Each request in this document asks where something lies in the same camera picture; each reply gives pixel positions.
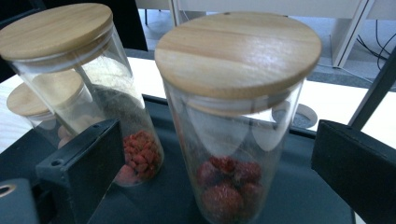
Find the wide glass jar wooden lid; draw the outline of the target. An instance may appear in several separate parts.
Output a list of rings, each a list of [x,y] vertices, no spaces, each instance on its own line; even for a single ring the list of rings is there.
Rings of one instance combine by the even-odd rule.
[[[155,63],[203,217],[248,224],[264,207],[318,35],[287,16],[225,12],[162,37]]]

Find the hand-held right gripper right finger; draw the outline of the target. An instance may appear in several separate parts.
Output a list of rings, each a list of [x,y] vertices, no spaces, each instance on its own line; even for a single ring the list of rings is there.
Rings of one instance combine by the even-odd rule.
[[[367,224],[396,224],[396,149],[322,120],[311,167]]]

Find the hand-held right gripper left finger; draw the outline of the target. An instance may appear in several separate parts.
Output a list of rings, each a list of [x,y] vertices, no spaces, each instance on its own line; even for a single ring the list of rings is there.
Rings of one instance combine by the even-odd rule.
[[[124,165],[120,121],[87,128],[35,167],[43,189],[52,194],[52,224],[88,224]]]

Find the small glass jar wooden lid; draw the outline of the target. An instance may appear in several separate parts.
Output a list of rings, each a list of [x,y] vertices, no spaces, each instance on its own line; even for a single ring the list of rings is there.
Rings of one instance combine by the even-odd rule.
[[[85,103],[92,101],[81,76],[67,70],[33,77],[22,83],[7,98],[7,108],[45,131],[55,131],[47,138],[57,148],[63,147],[90,126],[83,115]]]

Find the tall glass jar wooden lid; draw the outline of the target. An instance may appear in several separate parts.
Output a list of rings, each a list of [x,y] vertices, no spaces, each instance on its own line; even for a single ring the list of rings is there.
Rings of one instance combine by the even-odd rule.
[[[60,122],[61,145],[93,124],[118,119],[125,162],[116,183],[135,186],[160,171],[163,148],[110,7],[78,3],[15,21],[0,30],[0,57]]]

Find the black two-tier metal rack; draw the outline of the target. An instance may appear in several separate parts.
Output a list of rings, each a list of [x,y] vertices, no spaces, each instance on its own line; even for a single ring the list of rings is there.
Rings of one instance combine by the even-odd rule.
[[[160,173],[134,188],[114,186],[93,224],[206,224],[193,199],[162,82],[152,60],[130,59],[143,86],[149,113],[165,151]],[[347,123],[366,91],[363,88],[305,82],[300,98],[320,118]],[[350,207],[311,169],[313,131],[292,129],[271,187],[261,224],[363,224]]]

